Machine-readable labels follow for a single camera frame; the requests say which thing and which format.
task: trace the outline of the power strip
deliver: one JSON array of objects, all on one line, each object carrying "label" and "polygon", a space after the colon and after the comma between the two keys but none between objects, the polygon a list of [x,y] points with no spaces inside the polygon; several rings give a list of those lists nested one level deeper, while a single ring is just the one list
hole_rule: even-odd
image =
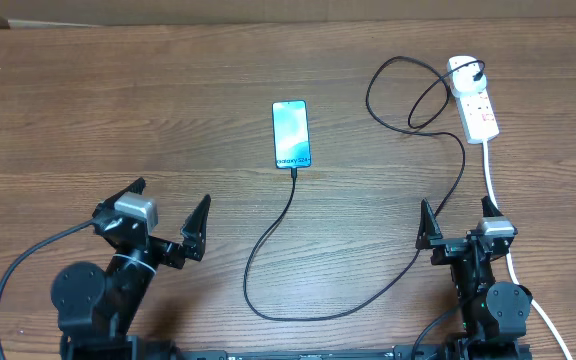
[{"label": "power strip", "polygon": [[[448,71],[474,60],[477,59],[472,56],[452,57],[448,60]],[[457,100],[459,117],[470,144],[481,144],[499,135],[495,113],[486,90],[486,75],[477,81],[473,79],[479,70],[479,64],[473,63],[450,74],[450,89]]]}]

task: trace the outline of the white power strip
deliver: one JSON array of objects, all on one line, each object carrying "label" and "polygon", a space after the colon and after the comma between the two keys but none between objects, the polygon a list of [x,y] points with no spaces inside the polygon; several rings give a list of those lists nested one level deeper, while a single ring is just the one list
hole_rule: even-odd
[{"label": "white power strip", "polygon": [[[448,71],[458,67],[461,64],[474,60],[476,59],[471,56],[452,57],[450,60],[448,60]],[[488,85],[486,75],[477,81],[475,81],[473,78],[473,76],[478,73],[479,70],[479,64],[474,63],[453,72],[450,75],[452,80],[451,90],[452,94],[457,100],[459,116],[461,117],[461,122],[464,125],[464,131],[466,133],[468,143],[482,144],[486,189],[488,190],[488,195],[490,196],[493,204],[499,208],[492,186],[488,156],[488,140],[499,135],[499,127],[497,126],[497,120],[495,119],[495,114],[493,113],[492,105],[490,103],[490,99],[488,98],[488,92],[486,91],[486,86]],[[510,252],[508,255],[506,255],[506,263],[508,265],[508,273],[510,274],[512,282],[519,285],[519,279],[517,279],[517,275],[515,274]],[[541,306],[539,306],[537,301],[533,299],[531,304],[535,310],[537,310],[537,313],[539,313],[539,315],[544,319],[546,325],[548,325],[548,328],[555,336],[555,339],[557,340],[557,343],[559,343],[565,358],[567,360],[573,360],[572,355],[570,355],[570,351],[568,350],[564,339],[559,334],[559,331],[557,331],[555,324],[552,323],[546,312],[541,308]]]},{"label": "white power strip", "polygon": [[[477,60],[472,56],[455,56],[448,60],[448,71],[465,63]],[[479,64],[473,63],[452,74],[450,89],[457,100],[459,116],[470,144],[481,144],[499,135],[499,127],[488,98],[486,75],[474,81]]]}]

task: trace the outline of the blue phone screen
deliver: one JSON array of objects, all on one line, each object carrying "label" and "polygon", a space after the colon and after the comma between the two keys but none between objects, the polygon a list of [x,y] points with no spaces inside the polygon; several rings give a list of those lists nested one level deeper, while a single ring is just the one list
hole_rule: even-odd
[{"label": "blue phone screen", "polygon": [[278,168],[310,166],[308,117],[303,100],[272,104],[275,160]]}]

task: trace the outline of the wooden table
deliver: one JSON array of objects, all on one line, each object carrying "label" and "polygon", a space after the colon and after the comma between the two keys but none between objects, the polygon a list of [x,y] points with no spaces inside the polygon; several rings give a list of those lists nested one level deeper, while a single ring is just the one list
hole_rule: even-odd
[{"label": "wooden table", "polygon": [[[373,121],[366,86],[387,58],[443,69],[456,54],[486,61],[501,136],[491,143],[502,210],[519,228],[520,279],[576,356],[576,19],[396,21],[0,31],[0,277],[44,237],[143,176],[159,201],[156,235],[178,238],[201,196],[213,204],[206,256],[162,269],[132,333],[184,349],[384,348],[412,343],[455,303],[447,267],[430,253],[361,312],[322,323],[254,316],[241,290],[249,252],[284,206],[270,104],[309,104],[314,165],[300,172],[288,217],[259,254],[252,301],[274,315],[348,309],[381,289],[414,254],[419,202],[437,206],[457,174],[450,139],[399,135]],[[402,120],[433,81],[396,64],[373,89],[375,110]],[[418,112],[445,97],[437,87]],[[454,102],[430,126],[463,138]],[[481,148],[439,217],[463,236],[481,217]],[[1,307],[11,359],[55,359],[54,276],[75,261],[105,267],[113,250],[84,231],[47,247],[12,276]],[[494,266],[508,280],[503,261]],[[441,341],[459,320],[433,331]],[[563,356],[536,312],[522,342],[536,359]]]}]

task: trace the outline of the white cord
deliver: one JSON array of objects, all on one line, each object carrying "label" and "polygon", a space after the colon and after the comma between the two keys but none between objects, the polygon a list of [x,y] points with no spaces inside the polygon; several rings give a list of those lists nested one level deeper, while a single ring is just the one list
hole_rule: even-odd
[{"label": "white cord", "polygon": [[[499,208],[499,206],[497,205],[497,199],[495,199],[495,192],[492,187],[492,180],[490,178],[490,161],[488,160],[488,141],[484,140],[482,146],[484,151],[484,177],[486,178],[486,189],[488,190],[488,196],[490,197],[492,203],[497,208]],[[506,255],[506,264],[508,264],[508,273],[510,273],[510,279],[512,280],[513,283],[519,285],[519,279],[517,279],[517,275],[515,274],[515,267],[512,264],[512,255],[510,255],[510,251],[508,251],[508,255]],[[555,339],[557,339],[557,342],[559,343],[561,350],[564,352],[566,360],[573,360],[572,355],[570,355],[570,351],[568,351],[568,347],[564,342],[564,339],[562,339],[561,335],[559,335],[559,331],[557,331],[555,324],[552,323],[552,321],[550,320],[544,309],[542,309],[541,306],[539,306],[539,304],[537,304],[537,302],[534,299],[532,300],[532,306],[535,308],[535,310],[537,310],[539,315],[541,315],[541,317],[546,322],[546,325],[548,325],[548,328],[555,336]]]}]

